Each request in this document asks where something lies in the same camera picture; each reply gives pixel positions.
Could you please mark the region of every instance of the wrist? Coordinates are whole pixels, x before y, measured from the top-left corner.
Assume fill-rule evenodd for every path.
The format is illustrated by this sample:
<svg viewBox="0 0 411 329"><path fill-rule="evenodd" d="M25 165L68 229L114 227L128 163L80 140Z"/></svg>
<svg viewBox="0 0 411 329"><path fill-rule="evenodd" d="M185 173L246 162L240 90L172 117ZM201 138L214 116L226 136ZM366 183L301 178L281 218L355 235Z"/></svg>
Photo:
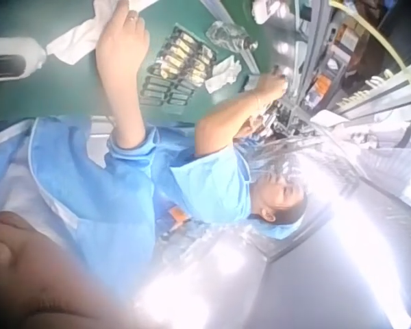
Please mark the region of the wrist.
<svg viewBox="0 0 411 329"><path fill-rule="evenodd" d="M261 91L261 90L255 90L255 96L258 100L258 105L259 108L263 108L265 106L268 106L269 104L271 104L274 101L274 98L271 97L270 94Z"/></svg>

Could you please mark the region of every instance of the wire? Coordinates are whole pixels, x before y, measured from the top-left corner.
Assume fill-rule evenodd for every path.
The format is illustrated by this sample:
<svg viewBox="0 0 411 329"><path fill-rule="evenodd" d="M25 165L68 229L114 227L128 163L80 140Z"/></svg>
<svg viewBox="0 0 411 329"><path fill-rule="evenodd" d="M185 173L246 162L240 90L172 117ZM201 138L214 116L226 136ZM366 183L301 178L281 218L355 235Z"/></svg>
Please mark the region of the wire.
<svg viewBox="0 0 411 329"><path fill-rule="evenodd" d="M376 40L378 40L381 45L387 50L387 52L394 58L396 63L399 65L401 70L403 71L403 74L405 74L407 80L409 81L411 85L411 74L409 74L408 69L403 62L403 60L400 58L399 54L395 51L393 46L390 45L390 43L384 38L383 35L379 33L369 22L367 22L362 16L360 16L357 12L353 11L352 9L346 7L342 3L337 2L336 0L329 0L329 4L337 8L339 10L342 10L349 16L352 16L359 24L361 24Z"/></svg>

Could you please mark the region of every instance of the green workbench mat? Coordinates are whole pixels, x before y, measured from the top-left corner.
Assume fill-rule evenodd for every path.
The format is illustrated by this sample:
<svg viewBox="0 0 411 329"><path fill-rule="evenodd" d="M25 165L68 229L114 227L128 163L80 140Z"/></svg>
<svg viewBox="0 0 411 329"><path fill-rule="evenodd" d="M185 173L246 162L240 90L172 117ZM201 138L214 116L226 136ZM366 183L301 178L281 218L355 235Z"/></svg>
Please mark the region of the green workbench mat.
<svg viewBox="0 0 411 329"><path fill-rule="evenodd" d="M7 0L0 8L0 24L6 26L0 36L30 36L45 46L55 37L73 26L92 18L92 0ZM151 35L149 53L139 73L143 83L146 68L155 60L160 47L177 23L197 38L207 41L205 32L214 21L213 16L198 0L159 0L142 12ZM217 49L218 61L231 55ZM248 69L242 64L242 72L232 85L226 85L213 94L205 87L195 92L182 114L179 108L143 106L148 119L159 121L196 122L210 111L214 104L233 97L243 85ZM29 77L13 82L0 82L0 120L38 117L60 114L107 114L107 106L99 78L94 52L75 65L67 65L54 56Z"/></svg>
<svg viewBox="0 0 411 329"><path fill-rule="evenodd" d="M224 8L231 16L235 24L243 26L250 37L259 42L258 48L253 52L254 59L261 73L271 70L270 40L263 29L258 25L251 13L253 0L221 0Z"/></svg>

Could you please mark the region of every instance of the bright light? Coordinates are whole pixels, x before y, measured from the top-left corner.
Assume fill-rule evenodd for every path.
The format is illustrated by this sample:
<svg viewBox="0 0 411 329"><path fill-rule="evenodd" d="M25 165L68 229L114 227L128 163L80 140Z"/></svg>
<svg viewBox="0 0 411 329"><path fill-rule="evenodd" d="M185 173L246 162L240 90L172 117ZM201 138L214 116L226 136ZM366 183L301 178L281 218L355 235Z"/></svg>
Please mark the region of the bright light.
<svg viewBox="0 0 411 329"><path fill-rule="evenodd" d="M288 5L286 5L285 3L281 3L279 10L277 11L278 17L280 17L281 19L284 19L288 13L289 13Z"/></svg>
<svg viewBox="0 0 411 329"><path fill-rule="evenodd" d="M225 243L218 243L213 253L216 255L219 270L226 275L236 273L245 263L243 255Z"/></svg>
<svg viewBox="0 0 411 329"><path fill-rule="evenodd" d="M334 204L334 229L368 282L394 329L411 327L401 298L401 283L390 248L357 204L343 199Z"/></svg>
<svg viewBox="0 0 411 329"><path fill-rule="evenodd" d="M207 304L191 289L187 275L162 276L153 281L139 299L139 305L159 324L173 329L205 326L209 314Z"/></svg>
<svg viewBox="0 0 411 329"><path fill-rule="evenodd" d="M410 125L406 121L382 121L380 123L376 122L372 126L372 130L376 132L389 132L392 130L406 129Z"/></svg>
<svg viewBox="0 0 411 329"><path fill-rule="evenodd" d="M279 53L282 53L282 54L288 53L289 45L286 42L281 42L278 44L277 50L279 51Z"/></svg>
<svg viewBox="0 0 411 329"><path fill-rule="evenodd" d="M339 191L331 176L321 170L319 165L311 158L297 155L303 179L308 184L309 190L316 194L319 199L332 202Z"/></svg>
<svg viewBox="0 0 411 329"><path fill-rule="evenodd" d="M285 67L282 71L284 75L290 75L292 73L292 70L289 67Z"/></svg>
<svg viewBox="0 0 411 329"><path fill-rule="evenodd" d="M183 307L172 316L172 329L203 328L208 319L207 304L200 297L184 300Z"/></svg>

